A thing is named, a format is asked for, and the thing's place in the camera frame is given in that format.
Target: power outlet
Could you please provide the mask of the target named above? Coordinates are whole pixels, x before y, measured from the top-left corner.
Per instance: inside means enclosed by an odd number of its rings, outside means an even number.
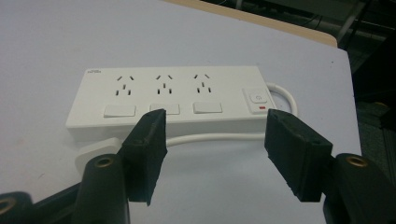
[[[88,69],[66,127],[76,141],[123,139],[159,108],[171,137],[264,132],[276,106],[254,66]]]

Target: power strip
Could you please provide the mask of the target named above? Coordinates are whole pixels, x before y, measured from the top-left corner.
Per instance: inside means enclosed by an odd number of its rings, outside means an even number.
[[[254,66],[88,69],[66,127],[76,141],[124,139],[159,108],[172,137],[265,132],[268,109],[276,105]]]

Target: tabletop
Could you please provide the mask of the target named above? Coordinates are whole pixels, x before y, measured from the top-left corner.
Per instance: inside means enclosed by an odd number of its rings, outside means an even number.
[[[87,68],[206,65],[258,66],[333,155],[361,153],[341,49],[159,0],[0,1],[0,193],[38,202],[80,181],[80,145],[64,125]],[[151,206],[130,203],[133,223],[325,223],[322,203],[293,196],[263,141],[168,150]]]

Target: electrical socket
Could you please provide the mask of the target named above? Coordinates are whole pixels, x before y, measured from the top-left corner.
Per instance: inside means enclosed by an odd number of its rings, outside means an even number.
[[[76,141],[124,139],[159,108],[171,137],[264,132],[276,105],[255,66],[88,69],[66,127]]]

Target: white cable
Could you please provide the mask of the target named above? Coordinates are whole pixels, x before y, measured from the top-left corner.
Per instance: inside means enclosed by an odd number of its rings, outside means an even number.
[[[298,117],[297,103],[293,96],[283,87],[280,87],[274,83],[267,83],[268,90],[279,93],[284,96],[291,109],[291,114]],[[167,147],[173,147],[181,144],[192,143],[192,142],[203,142],[203,141],[223,141],[223,140],[247,140],[257,141],[264,140],[265,133],[201,133],[184,135],[166,140]]]

